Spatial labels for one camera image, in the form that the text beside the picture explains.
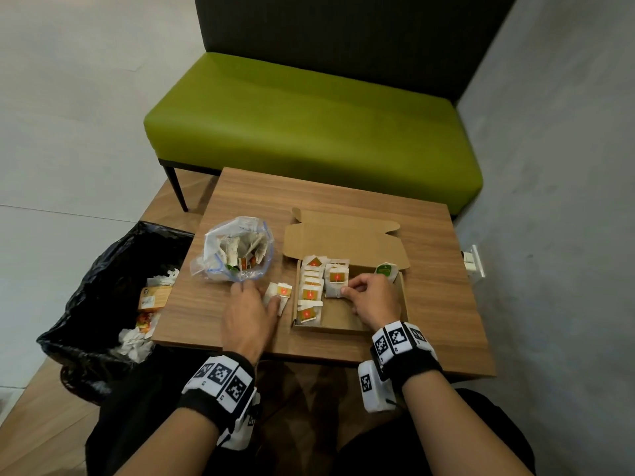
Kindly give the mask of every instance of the hand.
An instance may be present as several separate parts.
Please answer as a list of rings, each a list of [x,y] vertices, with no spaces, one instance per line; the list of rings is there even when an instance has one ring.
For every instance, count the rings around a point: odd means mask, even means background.
[[[359,274],[342,288],[342,295],[353,302],[354,312],[375,332],[400,319],[397,291],[383,274]]]
[[[273,334],[280,296],[272,297],[265,309],[252,280],[236,282],[230,294],[220,327],[223,350],[238,352],[255,366]]]

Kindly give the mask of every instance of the plastic bag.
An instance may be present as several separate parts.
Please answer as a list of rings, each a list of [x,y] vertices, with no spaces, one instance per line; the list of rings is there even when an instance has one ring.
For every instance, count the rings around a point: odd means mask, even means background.
[[[122,329],[135,327],[147,279],[181,267],[193,238],[193,233],[139,222],[95,260],[62,318],[37,338],[63,366],[60,379],[70,392],[100,404],[111,384],[136,366],[110,349],[119,344]]]
[[[227,238],[249,237],[258,240],[258,246],[265,249],[262,259],[244,270],[238,270],[228,264],[228,255],[221,248],[223,241]],[[243,245],[243,252],[248,252],[246,244]],[[203,243],[202,254],[190,262],[190,272],[192,275],[202,274],[212,282],[241,282],[247,279],[259,279],[269,269],[269,264],[274,254],[274,236],[269,231],[267,223],[256,217],[236,217],[233,220],[218,224],[206,235]]]

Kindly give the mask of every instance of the forearm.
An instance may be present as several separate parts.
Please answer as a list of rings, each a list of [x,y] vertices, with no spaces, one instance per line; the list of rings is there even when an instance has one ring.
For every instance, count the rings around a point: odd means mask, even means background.
[[[205,416],[178,408],[116,476],[199,476],[216,448],[218,430]]]
[[[402,391],[434,476],[531,474],[438,371]]]

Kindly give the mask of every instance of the wooden floor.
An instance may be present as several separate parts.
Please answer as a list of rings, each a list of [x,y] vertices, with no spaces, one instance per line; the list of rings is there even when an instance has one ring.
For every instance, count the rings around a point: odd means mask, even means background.
[[[168,182],[142,220],[196,231],[215,178],[177,171],[190,208],[184,213]],[[60,366],[47,359],[0,426],[0,476],[81,476],[84,443],[99,408],[70,394]],[[258,388],[264,412],[257,423],[258,460],[270,474],[327,474],[337,449],[395,416],[368,415],[355,369],[263,361]]]

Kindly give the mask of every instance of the clear ziplock bag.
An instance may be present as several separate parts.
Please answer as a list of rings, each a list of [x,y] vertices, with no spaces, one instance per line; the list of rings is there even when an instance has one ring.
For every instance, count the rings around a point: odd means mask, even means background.
[[[273,255],[274,237],[267,223],[256,217],[236,217],[205,235],[202,254],[192,260],[190,272],[212,282],[259,279]]]

